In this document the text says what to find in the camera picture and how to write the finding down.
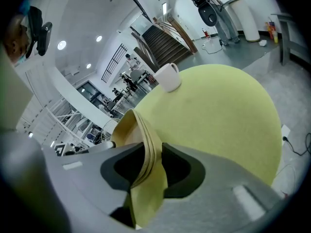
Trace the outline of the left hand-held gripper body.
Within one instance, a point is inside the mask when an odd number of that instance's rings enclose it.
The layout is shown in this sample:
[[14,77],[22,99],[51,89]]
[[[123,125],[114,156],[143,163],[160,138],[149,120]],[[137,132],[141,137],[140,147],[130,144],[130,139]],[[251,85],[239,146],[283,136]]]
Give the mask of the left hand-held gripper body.
[[97,153],[104,150],[115,148],[116,144],[112,141],[105,141],[94,145],[90,148],[79,148],[75,146],[70,146],[68,143],[66,144],[58,144],[54,147],[56,155],[58,157],[61,156],[69,156],[69,155],[77,155],[77,154],[84,154],[84,153]]

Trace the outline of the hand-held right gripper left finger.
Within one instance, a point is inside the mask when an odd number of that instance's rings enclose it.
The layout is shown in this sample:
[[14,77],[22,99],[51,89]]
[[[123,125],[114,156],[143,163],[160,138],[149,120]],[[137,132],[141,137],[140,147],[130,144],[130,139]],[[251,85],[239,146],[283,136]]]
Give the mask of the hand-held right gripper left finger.
[[138,155],[142,166],[144,144],[64,157],[50,148],[42,151],[53,188],[67,212],[110,215],[129,198],[138,171],[127,164]]

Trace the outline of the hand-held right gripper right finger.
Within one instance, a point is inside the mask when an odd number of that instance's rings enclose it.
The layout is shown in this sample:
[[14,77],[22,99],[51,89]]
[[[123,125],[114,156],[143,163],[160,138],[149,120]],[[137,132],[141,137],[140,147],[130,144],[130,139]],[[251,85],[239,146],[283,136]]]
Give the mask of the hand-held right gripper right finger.
[[266,227],[287,204],[229,159],[168,143],[162,149],[169,182],[162,227]]

